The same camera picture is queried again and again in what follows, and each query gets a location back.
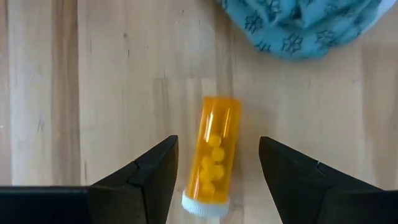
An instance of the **patterned fabric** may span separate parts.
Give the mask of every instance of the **patterned fabric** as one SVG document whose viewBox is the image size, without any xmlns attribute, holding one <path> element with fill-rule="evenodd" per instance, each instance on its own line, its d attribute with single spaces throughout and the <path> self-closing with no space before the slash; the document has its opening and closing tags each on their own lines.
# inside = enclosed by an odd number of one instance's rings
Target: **patterned fabric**
<svg viewBox="0 0 398 224">
<path fill-rule="evenodd" d="M 357 38 L 382 0 L 217 0 L 261 52 L 320 58 Z"/>
</svg>

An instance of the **towel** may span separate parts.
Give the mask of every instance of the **towel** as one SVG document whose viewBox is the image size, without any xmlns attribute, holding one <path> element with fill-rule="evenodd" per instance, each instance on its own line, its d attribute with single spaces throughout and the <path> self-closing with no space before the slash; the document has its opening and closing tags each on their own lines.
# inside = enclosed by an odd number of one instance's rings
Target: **towel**
<svg viewBox="0 0 398 224">
<path fill-rule="evenodd" d="M 380 17 L 382 1 L 217 0 L 260 52 L 279 58 L 321 58 L 361 35 Z"/>
</svg>

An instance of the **blue fabric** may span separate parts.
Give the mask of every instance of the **blue fabric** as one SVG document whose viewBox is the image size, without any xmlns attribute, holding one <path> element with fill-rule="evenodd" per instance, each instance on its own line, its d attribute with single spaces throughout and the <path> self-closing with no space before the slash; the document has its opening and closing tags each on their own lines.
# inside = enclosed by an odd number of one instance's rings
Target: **blue fabric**
<svg viewBox="0 0 398 224">
<path fill-rule="evenodd" d="M 217 0 L 261 52 L 320 58 L 357 38 L 381 0 Z"/>
</svg>

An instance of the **prescription bottle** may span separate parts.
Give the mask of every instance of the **prescription bottle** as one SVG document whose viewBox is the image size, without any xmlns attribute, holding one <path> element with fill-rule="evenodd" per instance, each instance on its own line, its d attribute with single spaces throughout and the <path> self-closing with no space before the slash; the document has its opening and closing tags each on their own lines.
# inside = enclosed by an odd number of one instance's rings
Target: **prescription bottle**
<svg viewBox="0 0 398 224">
<path fill-rule="evenodd" d="M 188 212 L 201 217 L 227 214 L 240 114 L 238 100 L 204 97 L 195 156 L 182 196 Z"/>
</svg>

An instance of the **pill bottle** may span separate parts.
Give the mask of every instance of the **pill bottle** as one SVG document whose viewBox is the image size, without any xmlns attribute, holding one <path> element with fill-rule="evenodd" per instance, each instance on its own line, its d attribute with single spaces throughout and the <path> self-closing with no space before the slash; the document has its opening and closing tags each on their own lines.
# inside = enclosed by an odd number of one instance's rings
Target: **pill bottle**
<svg viewBox="0 0 398 224">
<path fill-rule="evenodd" d="M 229 209 L 229 185 L 238 140 L 241 106 L 233 98 L 207 96 L 182 207 L 201 217 L 222 217 Z"/>
</svg>

